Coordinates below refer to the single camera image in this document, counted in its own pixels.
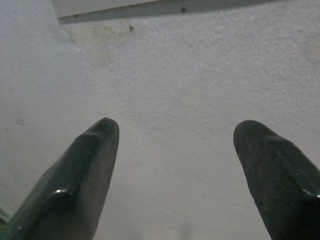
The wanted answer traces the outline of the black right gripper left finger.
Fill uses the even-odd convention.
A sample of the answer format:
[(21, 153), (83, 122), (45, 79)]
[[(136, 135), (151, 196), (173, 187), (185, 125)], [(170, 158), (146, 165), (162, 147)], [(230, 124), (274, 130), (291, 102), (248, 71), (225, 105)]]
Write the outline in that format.
[(91, 240), (104, 208), (119, 125), (102, 118), (41, 176), (1, 231), (3, 240)]

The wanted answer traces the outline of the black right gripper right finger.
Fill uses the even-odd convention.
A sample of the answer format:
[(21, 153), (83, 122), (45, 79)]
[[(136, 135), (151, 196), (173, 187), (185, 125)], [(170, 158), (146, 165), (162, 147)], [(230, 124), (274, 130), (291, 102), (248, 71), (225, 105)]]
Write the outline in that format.
[(239, 123), (235, 151), (273, 240), (320, 238), (320, 170), (288, 139), (255, 120)]

